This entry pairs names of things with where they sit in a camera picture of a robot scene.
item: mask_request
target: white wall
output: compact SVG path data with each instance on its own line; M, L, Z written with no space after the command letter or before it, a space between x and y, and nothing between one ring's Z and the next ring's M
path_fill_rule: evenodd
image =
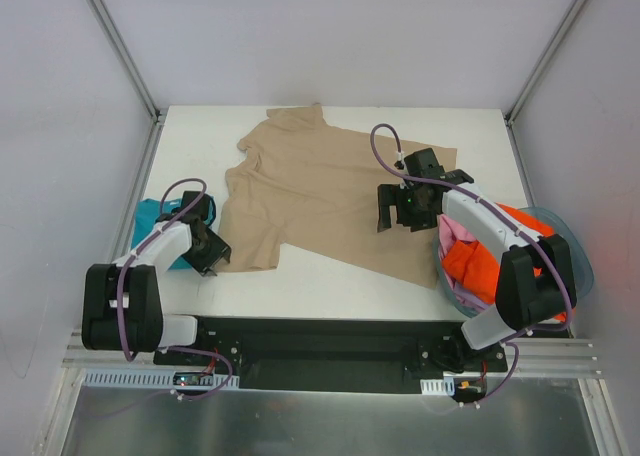
M640 454L639 1L591 0L515 128L537 203L569 223L595 270L578 335L602 351L632 454Z
M0 455L31 454L150 119L85 0L0 0Z
M170 104L501 108L572 0L105 0Z

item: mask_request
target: white table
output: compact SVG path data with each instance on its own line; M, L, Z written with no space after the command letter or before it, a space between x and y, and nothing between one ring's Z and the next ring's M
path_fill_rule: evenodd
M172 106L153 162L145 198L160 199L178 179L199 177L220 211L229 196L225 171L244 159L237 142L266 107ZM381 122L400 137L458 149L457 167L494 201L526 206L511 144L499 110L325 107L328 124L369 132ZM393 154L383 155L390 162ZM188 185L171 195L178 198ZM219 220L213 225L217 231ZM160 279L163 311L236 317L462 320L438 287L415 284L284 244L274 271L169 271Z

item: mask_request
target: transparent blue bin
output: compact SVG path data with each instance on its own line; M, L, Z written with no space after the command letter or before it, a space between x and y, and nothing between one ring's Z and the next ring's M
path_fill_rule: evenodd
M578 240L573 235L571 230L567 227L564 221L557 214L549 211L548 209L531 207L524 208L520 211L527 213L538 221L541 221L545 224L551 226L554 231L562 236L568 243L569 249L571 251L571 263L573 266L573 277L576 283L576 296L578 300L582 299L586 296L591 288L593 287L593 270L591 269L591 264L589 263L589 259L585 254L582 246L578 243ZM436 262L436 269L438 270L438 276L440 277L440 284L442 284L442 289L444 290L444 294L447 298L454 304L454 306L465 316L470 318L474 317L478 314L478 311L474 308L470 308L468 306L464 306L458 298L453 293L453 289L449 285L449 281L445 275L444 269L442 268L442 263L440 262L440 257L438 256L438 246L440 245L440 240L438 235L433 238L433 258Z

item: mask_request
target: brown cloth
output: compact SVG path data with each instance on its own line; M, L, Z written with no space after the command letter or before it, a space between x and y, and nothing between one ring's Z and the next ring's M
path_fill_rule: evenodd
M399 180L380 167L369 135L329 126L319 105L271 109L267 116L238 143L247 159L226 173L230 196L220 236L233 253L231 264L218 269L276 268L286 242L433 288L435 230L411 233L394 225L376 231L377 187ZM392 138L376 137L376 145L382 157L395 161ZM406 154L426 147L402 142ZM447 171L455 168L455 149L433 149Z

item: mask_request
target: orange garment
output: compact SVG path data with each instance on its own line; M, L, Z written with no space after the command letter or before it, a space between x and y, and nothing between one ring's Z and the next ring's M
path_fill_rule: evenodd
M504 204L498 206L512 218L543 236L551 236L554 233L551 226L538 221L533 216ZM485 303L491 305L496 302L500 263L479 241L472 243L456 241L442 259L442 267L453 279ZM540 274L539 269L534 271L536 276ZM559 315L557 319L564 321L564 314Z

